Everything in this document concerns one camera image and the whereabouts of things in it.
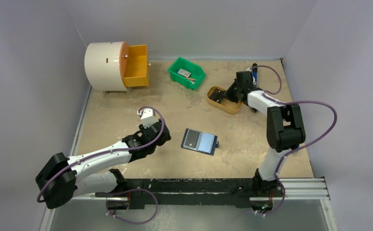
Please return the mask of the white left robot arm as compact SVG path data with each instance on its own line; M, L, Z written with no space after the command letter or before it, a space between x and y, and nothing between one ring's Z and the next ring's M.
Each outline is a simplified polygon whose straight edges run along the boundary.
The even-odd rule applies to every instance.
M54 154L35 178L40 189L37 202L45 203L49 209L60 207L79 191L78 184L85 177L108 167L144 158L170 139L169 129L159 120L147 128L140 125L139 131L134 134L89 154L73 157Z

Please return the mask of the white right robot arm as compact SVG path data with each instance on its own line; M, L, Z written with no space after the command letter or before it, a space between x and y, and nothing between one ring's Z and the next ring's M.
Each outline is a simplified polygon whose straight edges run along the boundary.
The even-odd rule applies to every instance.
M224 97L243 103L266 115L266 139L269 150L253 178L253 191L264 196L276 187L281 166L290 151L305 141L306 133L300 106L288 105L268 96L253 84L250 71L239 71Z

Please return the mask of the navy blue card holder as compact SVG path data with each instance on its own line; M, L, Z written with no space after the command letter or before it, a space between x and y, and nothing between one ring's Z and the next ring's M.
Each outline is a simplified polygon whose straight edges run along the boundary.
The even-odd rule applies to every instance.
M220 143L218 141L218 136L216 136L214 134L198 131L198 132L200 132L200 135L199 135L199 139L198 139L198 143L197 143L196 148L195 149L185 148L183 146L183 144L184 144L184 138L185 138L185 135L186 135L186 131L187 131L187 129L185 130L185 133L184 133L184 136L183 136L183 139L182 139L182 142L181 142L181 148L183 148L183 149L188 149L188 150L199 152L199 153L214 155L215 150L217 148L219 148L219 146L220 146Z

